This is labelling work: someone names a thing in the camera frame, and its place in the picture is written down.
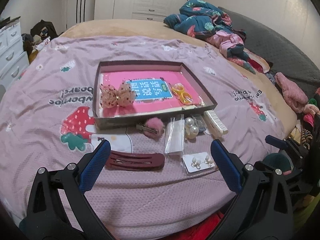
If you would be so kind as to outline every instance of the blue label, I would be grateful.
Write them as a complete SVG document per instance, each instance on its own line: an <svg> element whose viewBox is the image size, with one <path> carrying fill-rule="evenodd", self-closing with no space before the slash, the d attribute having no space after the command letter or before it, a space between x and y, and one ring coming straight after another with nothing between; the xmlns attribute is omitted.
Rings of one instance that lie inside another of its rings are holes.
<svg viewBox="0 0 320 240"><path fill-rule="evenodd" d="M136 101L173 97L167 83L162 79L137 79L126 83L136 92Z"/></svg>

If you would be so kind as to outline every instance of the maroon hair clip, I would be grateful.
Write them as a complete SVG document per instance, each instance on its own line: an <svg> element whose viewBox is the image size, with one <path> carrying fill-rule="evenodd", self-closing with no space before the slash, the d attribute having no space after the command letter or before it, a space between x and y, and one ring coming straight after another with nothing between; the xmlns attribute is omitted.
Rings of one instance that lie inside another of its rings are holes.
<svg viewBox="0 0 320 240"><path fill-rule="evenodd" d="M164 155L134 154L111 151L106 167L123 171L156 171L164 167Z"/></svg>

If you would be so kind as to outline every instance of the pearl earring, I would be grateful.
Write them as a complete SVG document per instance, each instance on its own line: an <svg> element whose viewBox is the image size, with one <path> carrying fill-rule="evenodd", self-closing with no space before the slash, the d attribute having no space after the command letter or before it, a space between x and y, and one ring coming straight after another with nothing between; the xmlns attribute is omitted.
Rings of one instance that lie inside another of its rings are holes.
<svg viewBox="0 0 320 240"><path fill-rule="evenodd" d="M195 157L192 158L192 163L191 163L191 167L193 168L197 168L197 170L201 169L200 168L200 164L201 164L201 161L200 160L197 160Z"/></svg>
<svg viewBox="0 0 320 240"><path fill-rule="evenodd" d="M213 163L213 159L211 158L211 156L207 155L204 163L207 164L209 167L211 167L211 165Z"/></svg>

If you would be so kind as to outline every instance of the pearl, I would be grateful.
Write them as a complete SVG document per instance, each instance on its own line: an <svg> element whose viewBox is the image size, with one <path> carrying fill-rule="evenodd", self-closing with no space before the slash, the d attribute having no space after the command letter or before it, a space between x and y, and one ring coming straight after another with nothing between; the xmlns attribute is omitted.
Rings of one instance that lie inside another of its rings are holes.
<svg viewBox="0 0 320 240"><path fill-rule="evenodd" d="M193 118L191 117L187 117L184 121L184 124L186 127L190 127L192 125L195 125L195 120L193 120Z"/></svg>
<svg viewBox="0 0 320 240"><path fill-rule="evenodd" d="M199 128L198 127L196 127L195 125L190 127L190 135L197 136L198 133L199 133Z"/></svg>

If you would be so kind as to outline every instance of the metal hair clip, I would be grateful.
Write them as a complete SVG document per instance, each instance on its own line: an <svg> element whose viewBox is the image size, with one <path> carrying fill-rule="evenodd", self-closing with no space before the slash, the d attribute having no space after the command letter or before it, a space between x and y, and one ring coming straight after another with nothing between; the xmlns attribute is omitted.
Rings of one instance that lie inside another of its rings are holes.
<svg viewBox="0 0 320 240"><path fill-rule="evenodd" d="M151 132L151 133L154 133L154 134L157 134L158 131L156 129L152 129L152 128L149 128L147 126L144 126L142 124L137 124L136 125L136 128L139 130L139 131L147 131L147 132Z"/></svg>

